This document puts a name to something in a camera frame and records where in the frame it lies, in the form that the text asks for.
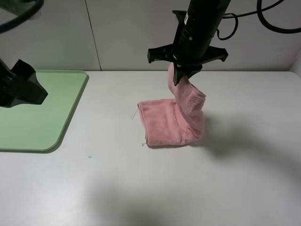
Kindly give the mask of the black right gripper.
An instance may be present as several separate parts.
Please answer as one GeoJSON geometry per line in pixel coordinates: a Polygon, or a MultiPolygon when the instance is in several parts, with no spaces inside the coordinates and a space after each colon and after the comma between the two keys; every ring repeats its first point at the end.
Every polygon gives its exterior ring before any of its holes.
{"type": "Polygon", "coordinates": [[[148,49],[147,59],[149,63],[154,61],[167,61],[174,63],[174,85],[177,85],[182,77],[191,78],[200,72],[203,64],[214,60],[225,61],[228,52],[224,48],[210,45],[214,28],[189,26],[179,23],[174,41],[171,44],[148,49]]]}

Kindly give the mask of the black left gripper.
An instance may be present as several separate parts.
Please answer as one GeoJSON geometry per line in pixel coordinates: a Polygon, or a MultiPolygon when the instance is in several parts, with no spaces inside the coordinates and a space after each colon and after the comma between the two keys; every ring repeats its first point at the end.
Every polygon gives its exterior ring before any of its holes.
{"type": "Polygon", "coordinates": [[[28,63],[18,60],[12,69],[0,60],[0,106],[21,104],[41,105],[47,91],[38,82],[36,71],[28,63]]]}

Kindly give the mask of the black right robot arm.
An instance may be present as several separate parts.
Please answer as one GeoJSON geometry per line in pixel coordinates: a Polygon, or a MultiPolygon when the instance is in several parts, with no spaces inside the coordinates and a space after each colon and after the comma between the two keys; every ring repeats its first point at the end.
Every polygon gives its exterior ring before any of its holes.
{"type": "Polygon", "coordinates": [[[192,0],[187,11],[174,10],[178,26],[173,43],[148,49],[149,63],[166,61],[174,66],[174,85],[182,77],[190,78],[200,72],[203,64],[225,61],[228,52],[210,45],[225,14],[228,0],[192,0]]]}

